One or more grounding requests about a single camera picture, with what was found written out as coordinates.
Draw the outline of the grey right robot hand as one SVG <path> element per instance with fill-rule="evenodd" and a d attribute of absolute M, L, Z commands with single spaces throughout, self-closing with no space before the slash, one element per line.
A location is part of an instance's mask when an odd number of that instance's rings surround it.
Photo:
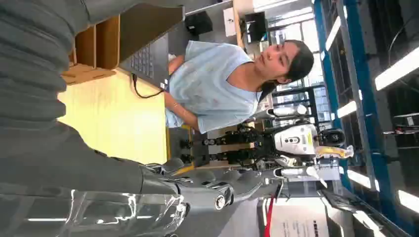
<path fill-rule="evenodd" d="M 0 181 L 33 190 L 66 188 L 84 192 L 135 195 L 183 195 L 195 209 L 212 209 L 223 195 L 228 201 L 250 198 L 265 174 L 234 172 L 179 180 L 140 163 L 108 157 L 90 148 L 80 134 L 62 123 L 47 129 L 0 129 Z"/>

